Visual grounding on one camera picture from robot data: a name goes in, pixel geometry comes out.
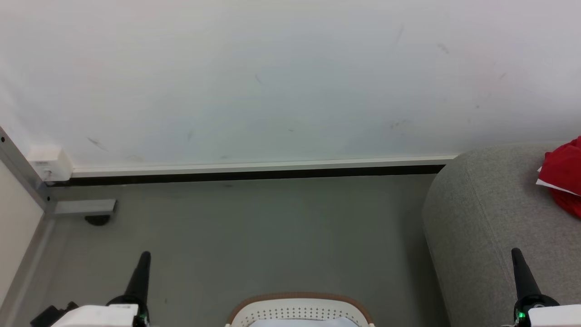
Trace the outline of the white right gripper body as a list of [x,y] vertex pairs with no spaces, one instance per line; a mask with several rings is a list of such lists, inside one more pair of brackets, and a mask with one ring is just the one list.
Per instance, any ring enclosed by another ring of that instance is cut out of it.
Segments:
[[546,295],[525,296],[515,303],[516,327],[579,327],[581,305],[561,306]]

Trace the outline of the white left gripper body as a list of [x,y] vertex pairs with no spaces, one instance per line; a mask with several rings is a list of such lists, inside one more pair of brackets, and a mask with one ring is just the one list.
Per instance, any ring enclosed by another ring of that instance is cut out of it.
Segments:
[[147,304],[131,295],[118,296],[105,306],[80,306],[69,310],[52,327],[149,327]]

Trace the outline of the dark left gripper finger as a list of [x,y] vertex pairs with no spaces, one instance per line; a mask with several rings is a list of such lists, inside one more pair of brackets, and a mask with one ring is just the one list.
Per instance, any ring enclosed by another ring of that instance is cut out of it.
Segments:
[[137,299],[148,299],[149,277],[151,270],[151,253],[144,251],[133,270],[128,286],[125,289],[125,296],[132,296]]

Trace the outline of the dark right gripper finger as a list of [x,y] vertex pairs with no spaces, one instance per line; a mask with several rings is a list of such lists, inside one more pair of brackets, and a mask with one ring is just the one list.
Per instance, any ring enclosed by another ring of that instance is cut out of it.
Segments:
[[533,277],[529,265],[527,265],[521,249],[513,248],[511,250],[511,258],[517,299],[522,300],[531,296],[540,296],[540,288]]

